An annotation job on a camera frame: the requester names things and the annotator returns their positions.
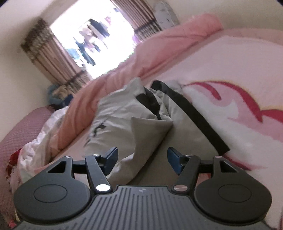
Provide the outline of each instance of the brown curtain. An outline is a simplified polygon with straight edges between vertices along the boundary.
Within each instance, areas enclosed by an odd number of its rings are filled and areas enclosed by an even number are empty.
[[[83,80],[76,81],[86,83],[88,74],[78,67],[43,19],[29,32],[21,47],[52,83],[68,85],[80,77]]]
[[[156,34],[162,29],[158,25],[151,7],[144,0],[111,0],[126,20],[132,25],[140,40]]]

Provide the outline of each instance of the pink comforter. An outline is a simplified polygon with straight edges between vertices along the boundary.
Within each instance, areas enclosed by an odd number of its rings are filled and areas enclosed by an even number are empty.
[[[116,69],[82,89],[73,99],[64,121],[53,137],[58,150],[67,147],[94,119],[98,101],[122,88],[134,77],[146,79],[191,46],[222,30],[211,14],[194,16],[186,23],[158,33],[136,47],[135,53]]]

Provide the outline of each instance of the bed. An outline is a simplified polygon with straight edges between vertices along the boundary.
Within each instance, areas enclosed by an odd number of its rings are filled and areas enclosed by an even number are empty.
[[[52,162],[63,156],[83,159],[100,99],[134,77],[139,77],[147,87],[154,79],[175,80],[183,95],[229,146],[225,157],[270,190],[273,203],[265,221],[270,227],[281,229],[283,181],[276,176],[283,160],[283,90],[279,84],[283,71],[282,45],[282,31],[223,30],[213,15],[193,17],[138,45],[127,61],[81,90],[69,109],[58,115],[57,128],[52,129],[47,144],[49,153],[37,164],[30,161],[22,169],[30,172],[28,178],[46,167],[42,163],[46,156]],[[20,154],[18,165],[25,160],[23,155]],[[164,159],[157,154],[130,183],[170,185],[171,181],[164,178],[168,170],[163,167]],[[82,175],[76,178],[87,183]]]

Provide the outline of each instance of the pink object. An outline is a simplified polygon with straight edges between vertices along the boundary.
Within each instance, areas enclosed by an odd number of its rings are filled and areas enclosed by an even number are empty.
[[[192,17],[186,23],[165,30],[138,44],[135,53],[125,62],[93,80],[72,100],[58,131],[58,149],[67,147],[94,119],[98,101],[122,88],[133,77],[146,79],[184,50],[222,30],[219,19],[211,14]]]
[[[15,208],[10,186],[6,181],[6,167],[11,154],[32,141],[52,114],[47,108],[37,108],[22,119],[0,142],[0,213],[13,218]]]

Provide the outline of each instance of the striped curtain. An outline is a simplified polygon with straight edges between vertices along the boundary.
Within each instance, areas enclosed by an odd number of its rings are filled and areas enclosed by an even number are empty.
[[[151,7],[144,0],[111,0],[132,25],[135,34],[143,41],[162,29]]]

